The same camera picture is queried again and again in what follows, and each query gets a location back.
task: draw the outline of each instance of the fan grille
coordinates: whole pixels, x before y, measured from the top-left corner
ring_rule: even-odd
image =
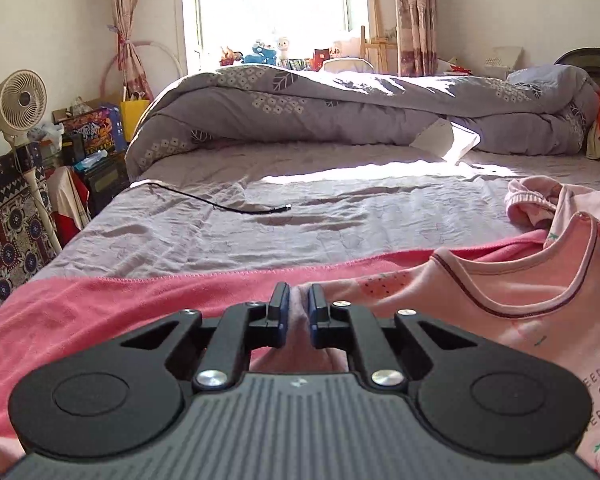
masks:
[[[45,85],[35,72],[18,70],[4,81],[0,113],[13,130],[24,132],[38,124],[45,108]]]

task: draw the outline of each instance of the pink fleece blanket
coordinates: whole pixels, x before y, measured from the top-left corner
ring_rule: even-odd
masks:
[[[454,250],[468,260],[501,262],[536,253],[546,231]],[[330,266],[216,272],[148,280],[51,278],[18,288],[0,308],[0,472],[24,452],[9,422],[11,390],[29,371],[183,308],[205,317],[248,300],[267,300],[277,282],[291,285],[407,269],[432,250],[400,251]],[[251,367],[268,371],[330,368],[328,352],[311,348],[303,312],[290,312],[285,351],[254,352]]]

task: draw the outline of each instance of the yellow bag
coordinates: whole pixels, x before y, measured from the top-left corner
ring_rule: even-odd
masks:
[[[134,101],[122,101],[120,103],[120,113],[122,114],[122,130],[125,133],[126,142],[131,142],[136,132],[136,126],[140,117],[149,107],[151,101],[139,99]]]

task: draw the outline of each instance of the gray comforter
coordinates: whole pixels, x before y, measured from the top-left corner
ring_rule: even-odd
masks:
[[[597,90],[584,70],[566,65],[528,68],[507,81],[228,66],[167,88],[142,117],[126,165],[136,178],[211,141],[407,146],[440,117],[478,133],[483,151],[573,154],[597,116]]]

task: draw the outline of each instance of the fan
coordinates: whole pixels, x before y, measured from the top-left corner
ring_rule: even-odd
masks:
[[[20,168],[16,150],[29,143],[27,132],[42,119],[46,108],[46,89],[42,78],[31,70],[17,70],[0,83],[0,132],[11,145],[16,166]],[[27,181],[40,220],[58,254],[62,249],[46,211],[38,188],[36,168],[27,165],[22,176]]]

